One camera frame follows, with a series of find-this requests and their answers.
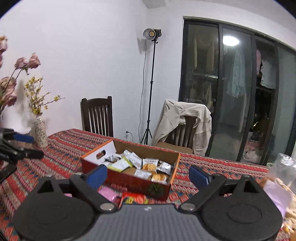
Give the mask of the purple tissue pack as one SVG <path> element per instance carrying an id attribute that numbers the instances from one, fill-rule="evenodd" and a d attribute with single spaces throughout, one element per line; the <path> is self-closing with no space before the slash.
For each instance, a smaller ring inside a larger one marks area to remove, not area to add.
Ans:
<path id="1" fill-rule="evenodd" d="M 282 218 L 285 218 L 287 208 L 292 201 L 292 193 L 271 180 L 266 180 L 263 189 L 280 211 Z"/>

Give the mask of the large pink snack packet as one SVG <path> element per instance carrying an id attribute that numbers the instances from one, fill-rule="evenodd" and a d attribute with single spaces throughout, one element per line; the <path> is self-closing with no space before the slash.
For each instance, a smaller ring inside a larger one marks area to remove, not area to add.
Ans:
<path id="1" fill-rule="evenodd" d="M 112 190 L 109 187 L 102 186 L 99 190 L 98 193 L 108 199 L 111 202 L 114 202 L 118 197 L 120 197 L 119 193 Z"/>

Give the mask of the clear plastic bag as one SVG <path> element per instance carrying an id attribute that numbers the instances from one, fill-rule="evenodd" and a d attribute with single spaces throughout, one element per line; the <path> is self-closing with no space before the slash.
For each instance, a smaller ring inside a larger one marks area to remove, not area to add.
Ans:
<path id="1" fill-rule="evenodd" d="M 266 180 L 271 180 L 292 193 L 292 201 L 287 208 L 282 226 L 285 232 L 295 235 L 295 159 L 285 154 L 278 154 L 265 177 L 259 181 L 262 188 Z"/>

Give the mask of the floral ceramic vase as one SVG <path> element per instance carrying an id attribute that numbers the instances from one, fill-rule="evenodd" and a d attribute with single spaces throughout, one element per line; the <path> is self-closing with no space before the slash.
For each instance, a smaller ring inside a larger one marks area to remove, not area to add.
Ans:
<path id="1" fill-rule="evenodd" d="M 46 125 L 42 114 L 39 114 L 35 117 L 34 127 L 36 143 L 40 148 L 45 148 L 48 146 L 48 138 L 46 133 Z"/>

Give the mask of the yellow flower branches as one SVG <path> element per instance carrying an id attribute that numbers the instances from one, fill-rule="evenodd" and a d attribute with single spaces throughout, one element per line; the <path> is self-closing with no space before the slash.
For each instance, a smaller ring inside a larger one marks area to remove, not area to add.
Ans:
<path id="1" fill-rule="evenodd" d="M 65 99 L 65 97 L 56 95 L 52 100 L 46 100 L 51 92 L 42 93 L 42 82 L 43 77 L 37 78 L 33 76 L 25 83 L 23 88 L 25 97 L 28 99 L 29 109 L 35 116 L 41 115 L 42 109 L 47 110 L 49 104 Z"/>

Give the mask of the small green snack packet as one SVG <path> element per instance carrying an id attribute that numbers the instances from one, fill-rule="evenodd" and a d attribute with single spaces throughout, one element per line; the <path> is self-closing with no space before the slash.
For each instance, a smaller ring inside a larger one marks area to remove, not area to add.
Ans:
<path id="1" fill-rule="evenodd" d="M 120 160 L 109 165 L 107 167 L 107 169 L 121 173 L 122 171 L 124 171 L 130 167 L 132 167 L 131 162 L 128 159 L 126 159 L 125 157 L 123 157 Z"/>

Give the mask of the orange cardboard pumpkin box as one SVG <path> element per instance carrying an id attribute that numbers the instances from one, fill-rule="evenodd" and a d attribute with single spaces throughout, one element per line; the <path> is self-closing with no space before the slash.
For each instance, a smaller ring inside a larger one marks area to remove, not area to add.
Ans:
<path id="1" fill-rule="evenodd" d="M 115 153 L 122 154 L 124 150 L 134 152 L 140 158 L 154 158 L 168 163 L 173 166 L 173 170 L 170 175 L 166 174 L 166 183 L 161 184 L 159 182 L 153 182 L 151 178 L 144 180 L 135 177 L 135 167 L 129 167 L 122 172 L 107 169 L 105 183 L 116 184 L 126 187 L 130 192 L 145 194 L 154 199 L 165 201 L 169 196 L 179 165 L 180 153 L 178 152 L 126 143 L 116 139 L 108 140 L 80 157 L 83 173 L 88 173 L 96 166 L 102 164 L 107 156 Z"/>

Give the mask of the dark wooden chair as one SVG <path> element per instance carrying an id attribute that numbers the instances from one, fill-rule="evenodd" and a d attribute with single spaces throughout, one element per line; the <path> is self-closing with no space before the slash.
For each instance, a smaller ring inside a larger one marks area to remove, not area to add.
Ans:
<path id="1" fill-rule="evenodd" d="M 83 98 L 80 107 L 84 131 L 113 137 L 112 96 Z"/>

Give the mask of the glass sliding door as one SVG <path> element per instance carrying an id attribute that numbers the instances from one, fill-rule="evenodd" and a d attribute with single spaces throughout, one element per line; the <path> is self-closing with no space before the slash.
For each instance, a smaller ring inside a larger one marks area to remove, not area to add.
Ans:
<path id="1" fill-rule="evenodd" d="M 184 20 L 179 101 L 207 106 L 204 156 L 260 165 L 295 148 L 295 51 L 234 25 Z"/>

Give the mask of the dried pink roses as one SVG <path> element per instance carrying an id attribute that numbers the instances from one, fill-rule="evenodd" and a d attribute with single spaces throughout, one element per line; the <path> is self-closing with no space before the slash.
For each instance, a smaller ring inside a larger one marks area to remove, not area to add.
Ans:
<path id="1" fill-rule="evenodd" d="M 18 58 L 14 64 L 14 70 L 10 76 L 1 78 L 1 113 L 6 107 L 15 105 L 18 95 L 16 93 L 17 79 L 25 71 L 29 75 L 29 70 L 37 69 L 41 61 L 36 53 L 33 53 L 29 60 L 25 57 Z"/>

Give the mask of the colourful patterned tablecloth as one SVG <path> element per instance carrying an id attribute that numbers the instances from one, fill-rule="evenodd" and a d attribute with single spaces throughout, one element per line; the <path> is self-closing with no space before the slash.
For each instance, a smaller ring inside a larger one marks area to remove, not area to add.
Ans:
<path id="1" fill-rule="evenodd" d="M 11 219 L 15 209 L 40 178 L 46 175 L 53 175 L 57 179 L 69 178 L 81 170 L 81 156 L 108 140 L 109 137 L 106 136 L 69 129 L 48 137 L 48 146 L 43 149 L 43 159 L 19 161 L 15 173 L 1 184 L 1 235 L 4 236 L 4 240 L 19 240 Z M 182 153 L 167 203 L 179 206 L 197 193 L 198 190 L 189 180 L 188 172 L 191 165 L 202 167 L 207 173 L 219 173 L 232 179 L 249 174 L 256 181 L 263 178 L 268 171 L 265 166 Z"/>

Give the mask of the silver white snack packet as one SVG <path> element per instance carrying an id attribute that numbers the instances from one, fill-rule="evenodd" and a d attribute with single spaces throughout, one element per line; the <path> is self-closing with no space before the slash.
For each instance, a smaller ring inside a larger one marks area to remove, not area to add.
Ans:
<path id="1" fill-rule="evenodd" d="M 174 169 L 174 166 L 163 161 L 159 161 L 159 165 L 157 166 L 158 171 L 165 173 L 167 175 L 171 175 L 173 169 Z"/>

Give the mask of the red orange spicy snack bag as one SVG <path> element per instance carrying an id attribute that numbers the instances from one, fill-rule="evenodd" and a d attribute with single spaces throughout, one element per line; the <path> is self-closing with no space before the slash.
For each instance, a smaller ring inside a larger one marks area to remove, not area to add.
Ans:
<path id="1" fill-rule="evenodd" d="M 123 204 L 148 204 L 148 203 L 149 203 L 149 199 L 143 194 L 125 192 L 125 193 L 122 193 L 120 206 L 122 206 Z"/>

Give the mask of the pumpkin seed cracker packet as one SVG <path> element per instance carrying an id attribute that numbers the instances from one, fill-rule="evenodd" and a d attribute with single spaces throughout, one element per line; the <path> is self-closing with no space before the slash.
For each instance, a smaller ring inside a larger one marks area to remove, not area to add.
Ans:
<path id="1" fill-rule="evenodd" d="M 142 170 L 156 173 L 159 159 L 145 158 L 142 160 Z"/>

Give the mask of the black studio light stand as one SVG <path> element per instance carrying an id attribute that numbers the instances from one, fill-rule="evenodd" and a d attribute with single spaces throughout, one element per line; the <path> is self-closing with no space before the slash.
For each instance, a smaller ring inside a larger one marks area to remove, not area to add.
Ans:
<path id="1" fill-rule="evenodd" d="M 140 143 L 145 145 L 148 144 L 149 138 L 152 138 L 150 123 L 151 123 L 152 90 L 153 90 L 153 83 L 154 83 L 154 65 L 155 65 L 156 45 L 158 44 L 158 38 L 160 38 L 161 36 L 162 36 L 161 29 L 145 29 L 143 32 L 143 37 L 145 39 L 145 46 L 147 47 L 147 41 L 153 42 L 152 69 L 151 69 L 151 80 L 150 80 L 150 86 L 149 86 L 149 105 L 148 105 L 148 113 L 147 113 L 147 127 L 142 136 L 142 139 L 140 140 Z"/>

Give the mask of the chair with beige jacket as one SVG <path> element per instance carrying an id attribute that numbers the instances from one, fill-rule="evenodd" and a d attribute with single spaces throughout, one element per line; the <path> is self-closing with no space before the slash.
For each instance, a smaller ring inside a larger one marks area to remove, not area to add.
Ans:
<path id="1" fill-rule="evenodd" d="M 185 124 L 178 125 L 171 133 L 169 133 L 165 141 L 157 142 L 156 147 L 193 154 L 194 124 L 196 120 L 197 119 L 192 116 L 186 116 Z"/>

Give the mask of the beige jacket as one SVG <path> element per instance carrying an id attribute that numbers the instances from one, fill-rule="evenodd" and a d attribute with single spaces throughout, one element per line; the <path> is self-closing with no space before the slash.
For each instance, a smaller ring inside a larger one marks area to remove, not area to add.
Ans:
<path id="1" fill-rule="evenodd" d="M 186 117 L 193 117 L 193 153 L 204 156 L 208 149 L 212 132 L 212 117 L 207 106 L 199 103 L 165 100 L 156 130 L 152 137 L 152 144 L 164 142 L 169 133 L 179 125 L 186 123 Z"/>

